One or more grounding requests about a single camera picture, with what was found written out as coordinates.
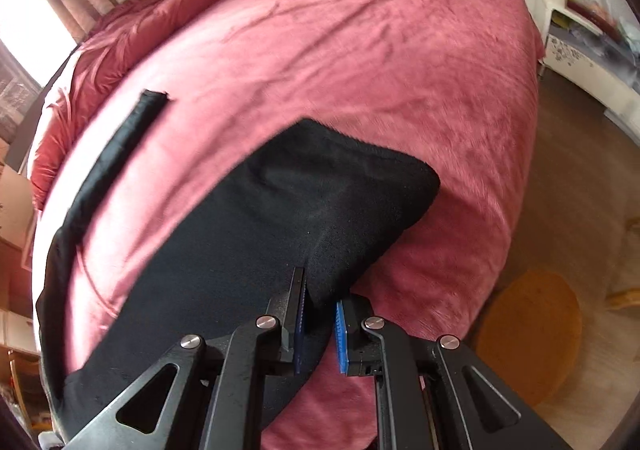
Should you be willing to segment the red crumpled duvet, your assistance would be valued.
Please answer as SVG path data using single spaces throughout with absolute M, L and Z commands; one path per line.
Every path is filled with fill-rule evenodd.
M 27 163 L 43 210 L 68 152 L 123 78 L 175 32 L 221 0 L 126 0 L 99 18 L 44 97 Z

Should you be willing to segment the white side cabinet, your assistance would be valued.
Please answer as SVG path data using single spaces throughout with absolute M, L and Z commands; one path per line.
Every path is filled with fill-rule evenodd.
M 605 107 L 605 116 L 639 140 L 639 59 L 568 0 L 527 0 L 542 41 L 542 65 Z

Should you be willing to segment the pink bed blanket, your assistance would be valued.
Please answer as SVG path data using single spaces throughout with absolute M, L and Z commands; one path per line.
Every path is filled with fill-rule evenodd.
M 541 53 L 524 0 L 221 0 L 207 8 L 122 79 L 38 210 L 36 311 L 53 237 L 82 183 L 141 96 L 166 96 L 164 115 L 79 244 L 65 306 L 66 370 L 87 362 L 179 222 L 304 118 L 410 155 L 439 176 L 426 214 L 345 293 L 367 296 L 411 335 L 464 335 L 518 222 Z M 338 370 L 333 323 L 310 378 L 262 422 L 265 448 L 362 449 L 373 440 L 372 383 Z

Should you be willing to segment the black pants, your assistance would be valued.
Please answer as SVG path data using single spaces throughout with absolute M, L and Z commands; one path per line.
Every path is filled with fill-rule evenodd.
M 77 371 L 65 367 L 65 306 L 79 244 L 99 206 L 164 115 L 145 92 L 82 183 L 47 256 L 37 303 L 53 415 L 77 435 L 186 334 L 231 334 L 306 278 L 297 378 L 270 378 L 262 419 L 293 400 L 329 344 L 338 296 L 427 212 L 439 176 L 428 164 L 304 118 L 251 153 L 186 215 L 144 265 L 122 310 Z

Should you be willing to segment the round orange stool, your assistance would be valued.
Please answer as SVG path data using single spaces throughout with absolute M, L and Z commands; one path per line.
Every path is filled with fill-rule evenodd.
M 559 274 L 528 270 L 488 303 L 472 347 L 531 407 L 551 398 L 573 372 L 582 311 Z

